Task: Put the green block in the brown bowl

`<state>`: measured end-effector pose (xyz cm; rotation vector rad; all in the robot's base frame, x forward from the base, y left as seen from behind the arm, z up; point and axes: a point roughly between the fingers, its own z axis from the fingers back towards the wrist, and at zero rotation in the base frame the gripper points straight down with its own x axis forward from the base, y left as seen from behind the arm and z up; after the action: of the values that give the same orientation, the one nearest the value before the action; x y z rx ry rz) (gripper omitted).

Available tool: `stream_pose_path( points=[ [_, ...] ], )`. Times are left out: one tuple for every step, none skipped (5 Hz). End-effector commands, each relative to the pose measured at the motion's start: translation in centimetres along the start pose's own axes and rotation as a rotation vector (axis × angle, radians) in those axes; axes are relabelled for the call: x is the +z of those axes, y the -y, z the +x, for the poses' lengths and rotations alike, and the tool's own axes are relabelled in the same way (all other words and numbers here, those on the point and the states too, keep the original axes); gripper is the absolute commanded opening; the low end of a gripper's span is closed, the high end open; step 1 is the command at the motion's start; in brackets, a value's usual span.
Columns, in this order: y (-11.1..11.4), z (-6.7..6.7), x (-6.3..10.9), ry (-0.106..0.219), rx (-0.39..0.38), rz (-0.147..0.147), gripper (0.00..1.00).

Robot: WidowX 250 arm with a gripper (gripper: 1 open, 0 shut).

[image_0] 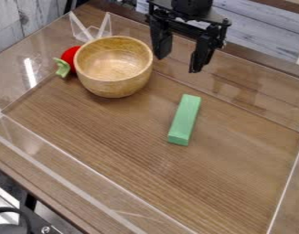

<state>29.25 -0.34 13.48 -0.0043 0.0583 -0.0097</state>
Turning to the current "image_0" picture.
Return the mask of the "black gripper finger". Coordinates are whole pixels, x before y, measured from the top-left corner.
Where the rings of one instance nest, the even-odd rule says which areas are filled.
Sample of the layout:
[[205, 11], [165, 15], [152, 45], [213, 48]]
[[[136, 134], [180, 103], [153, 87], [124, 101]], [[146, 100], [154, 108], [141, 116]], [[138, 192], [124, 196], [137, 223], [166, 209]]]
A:
[[208, 64], [215, 49], [221, 46], [220, 31], [216, 28], [207, 29], [195, 41], [195, 50], [191, 55], [189, 73], [201, 71]]
[[171, 53], [172, 33], [168, 23], [153, 17], [149, 19], [149, 36], [153, 55], [162, 59]]

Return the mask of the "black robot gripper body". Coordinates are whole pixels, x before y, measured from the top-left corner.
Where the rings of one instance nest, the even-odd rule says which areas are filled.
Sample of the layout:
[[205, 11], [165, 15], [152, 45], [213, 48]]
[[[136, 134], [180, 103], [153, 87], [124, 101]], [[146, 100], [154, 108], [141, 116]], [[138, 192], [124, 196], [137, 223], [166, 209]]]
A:
[[225, 39], [231, 20], [212, 9], [213, 0], [146, 0], [149, 29], [157, 34], [177, 32], [197, 38]]

